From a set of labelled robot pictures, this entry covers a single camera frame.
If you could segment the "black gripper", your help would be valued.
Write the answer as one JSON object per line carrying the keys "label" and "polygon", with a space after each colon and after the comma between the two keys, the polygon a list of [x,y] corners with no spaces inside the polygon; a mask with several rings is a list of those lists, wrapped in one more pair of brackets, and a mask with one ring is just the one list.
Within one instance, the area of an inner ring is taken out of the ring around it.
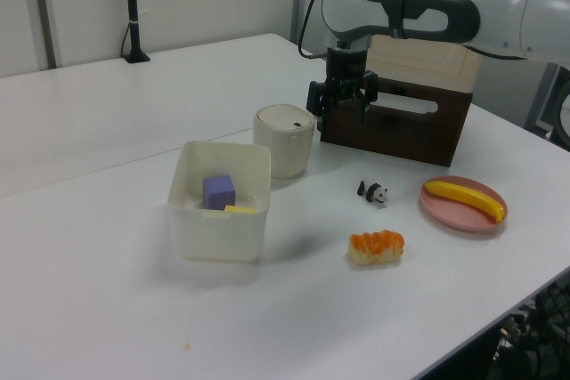
{"label": "black gripper", "polygon": [[378,99],[378,75],[366,70],[366,50],[327,51],[327,83],[309,84],[306,109],[325,118],[330,111],[330,96],[353,96],[356,118],[363,124],[369,106]]}

